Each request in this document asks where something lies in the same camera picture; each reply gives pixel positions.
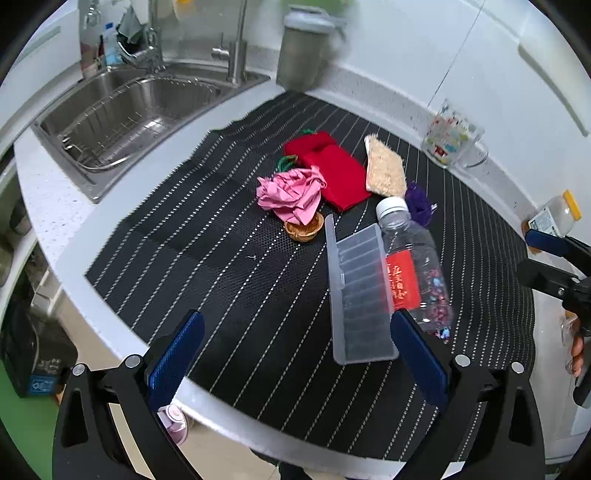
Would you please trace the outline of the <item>person's right hand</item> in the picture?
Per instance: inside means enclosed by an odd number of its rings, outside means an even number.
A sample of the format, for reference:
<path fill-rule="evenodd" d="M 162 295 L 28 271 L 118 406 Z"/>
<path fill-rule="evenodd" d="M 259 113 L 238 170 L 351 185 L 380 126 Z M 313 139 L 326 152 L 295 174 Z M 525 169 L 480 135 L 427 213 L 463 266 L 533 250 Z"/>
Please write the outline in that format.
<path fill-rule="evenodd" d="M 572 346 L 571 346 L 571 360 L 569 370 L 574 378 L 578 378 L 582 372 L 584 365 L 584 338 L 581 333 L 580 320 L 575 317 L 571 324 L 570 329 L 572 333 Z"/>

